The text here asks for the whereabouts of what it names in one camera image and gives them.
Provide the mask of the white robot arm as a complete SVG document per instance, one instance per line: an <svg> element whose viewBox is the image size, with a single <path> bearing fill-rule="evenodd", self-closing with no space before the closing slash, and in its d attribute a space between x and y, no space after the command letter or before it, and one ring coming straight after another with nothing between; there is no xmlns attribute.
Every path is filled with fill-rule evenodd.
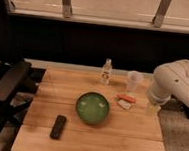
<svg viewBox="0 0 189 151"><path fill-rule="evenodd" d="M189 60L158 65L146 95L152 105L161 106L175 96L189 109Z"/></svg>

